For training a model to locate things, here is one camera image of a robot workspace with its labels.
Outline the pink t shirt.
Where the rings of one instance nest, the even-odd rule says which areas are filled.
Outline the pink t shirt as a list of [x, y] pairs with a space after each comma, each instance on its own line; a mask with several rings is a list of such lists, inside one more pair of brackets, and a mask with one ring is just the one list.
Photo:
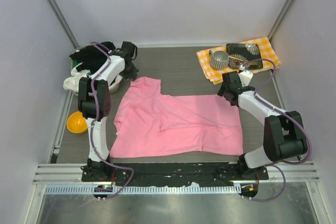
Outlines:
[[110, 150], [113, 158], [243, 153], [237, 107], [216, 94], [164, 95], [159, 79], [140, 77], [131, 82], [113, 123], [117, 130]]

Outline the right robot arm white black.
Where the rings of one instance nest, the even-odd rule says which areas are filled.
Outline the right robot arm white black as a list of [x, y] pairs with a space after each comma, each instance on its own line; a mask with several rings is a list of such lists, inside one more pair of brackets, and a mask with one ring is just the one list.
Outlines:
[[260, 97], [255, 88], [247, 84], [251, 80], [247, 73], [223, 74], [223, 83], [218, 91], [218, 95], [230, 105], [249, 112], [264, 126], [262, 146], [242, 154], [238, 159], [237, 173], [242, 179], [250, 179], [261, 167], [309, 152], [309, 141], [300, 113], [287, 112]]

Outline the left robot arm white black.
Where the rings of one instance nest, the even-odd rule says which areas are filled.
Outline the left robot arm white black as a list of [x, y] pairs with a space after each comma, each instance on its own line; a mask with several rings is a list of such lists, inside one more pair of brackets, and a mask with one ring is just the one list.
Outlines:
[[126, 79], [136, 79], [138, 69], [133, 60], [137, 56], [137, 46], [124, 41], [121, 48], [108, 49], [103, 44], [91, 45], [106, 56], [105, 63], [90, 77], [79, 80], [78, 109], [86, 119], [90, 142], [87, 164], [81, 167], [83, 182], [108, 181], [113, 172], [124, 170], [134, 174], [134, 169], [121, 167], [110, 162], [107, 147], [106, 122], [111, 110], [109, 86], [118, 75]]

